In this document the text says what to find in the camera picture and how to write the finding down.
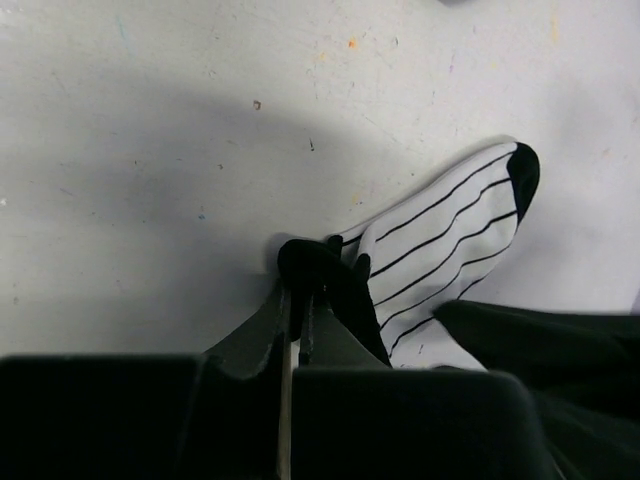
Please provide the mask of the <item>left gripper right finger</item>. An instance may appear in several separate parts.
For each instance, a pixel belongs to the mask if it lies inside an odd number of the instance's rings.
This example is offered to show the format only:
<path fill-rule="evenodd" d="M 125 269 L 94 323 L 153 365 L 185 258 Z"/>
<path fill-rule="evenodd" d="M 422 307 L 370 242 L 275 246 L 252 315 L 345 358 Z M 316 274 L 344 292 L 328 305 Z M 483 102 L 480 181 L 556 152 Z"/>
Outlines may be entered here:
<path fill-rule="evenodd" d="M 391 369 L 308 294 L 292 299 L 293 479 L 552 479 L 525 388 L 503 373 Z"/>

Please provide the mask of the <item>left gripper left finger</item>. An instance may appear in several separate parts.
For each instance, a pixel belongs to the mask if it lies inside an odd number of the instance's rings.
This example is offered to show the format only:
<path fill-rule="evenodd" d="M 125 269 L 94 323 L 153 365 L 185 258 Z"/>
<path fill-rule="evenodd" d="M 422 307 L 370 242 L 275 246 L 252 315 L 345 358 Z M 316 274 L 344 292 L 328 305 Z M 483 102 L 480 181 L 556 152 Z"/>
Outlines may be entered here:
<path fill-rule="evenodd" d="M 273 479 L 290 300 L 209 350 L 1 361 L 5 479 Z"/>

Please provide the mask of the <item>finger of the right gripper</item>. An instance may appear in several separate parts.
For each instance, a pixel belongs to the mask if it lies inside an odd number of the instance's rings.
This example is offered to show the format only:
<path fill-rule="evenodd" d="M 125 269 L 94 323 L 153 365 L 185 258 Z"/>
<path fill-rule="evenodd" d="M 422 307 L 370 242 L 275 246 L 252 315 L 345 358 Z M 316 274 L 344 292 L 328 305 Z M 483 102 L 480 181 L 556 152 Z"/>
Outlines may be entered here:
<path fill-rule="evenodd" d="M 436 319 L 535 401 L 559 479 L 639 476 L 639 318 L 453 300 Z"/>

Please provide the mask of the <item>white sock black thin stripes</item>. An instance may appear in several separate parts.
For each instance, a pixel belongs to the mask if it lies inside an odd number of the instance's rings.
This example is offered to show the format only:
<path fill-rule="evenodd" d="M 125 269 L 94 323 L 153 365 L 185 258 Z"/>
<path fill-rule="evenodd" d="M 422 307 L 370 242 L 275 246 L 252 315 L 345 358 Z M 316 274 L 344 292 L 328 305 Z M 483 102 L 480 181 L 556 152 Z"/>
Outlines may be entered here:
<path fill-rule="evenodd" d="M 489 146 L 412 197 L 324 242 L 287 241 L 278 269 L 290 287 L 325 298 L 386 366 L 479 370 L 437 320 L 496 267 L 514 241 L 540 178 L 535 151 Z"/>

